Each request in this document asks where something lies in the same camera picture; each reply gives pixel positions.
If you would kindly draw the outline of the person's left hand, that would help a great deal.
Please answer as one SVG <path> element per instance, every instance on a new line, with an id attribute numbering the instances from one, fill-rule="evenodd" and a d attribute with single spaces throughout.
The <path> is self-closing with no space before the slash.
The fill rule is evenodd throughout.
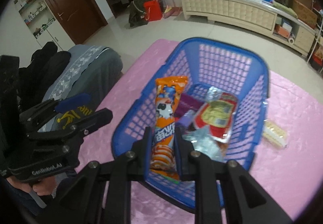
<path id="1" fill-rule="evenodd" d="M 32 190 L 37 193 L 39 196 L 47 196 L 51 195 L 58 186 L 56 183 L 56 179 L 54 176 L 44 178 L 39 183 L 30 186 L 29 184 L 23 183 L 19 181 L 14 176 L 6 178 L 7 182 L 12 185 L 12 187 L 16 189 L 20 189 L 26 193 L 30 193 Z"/>

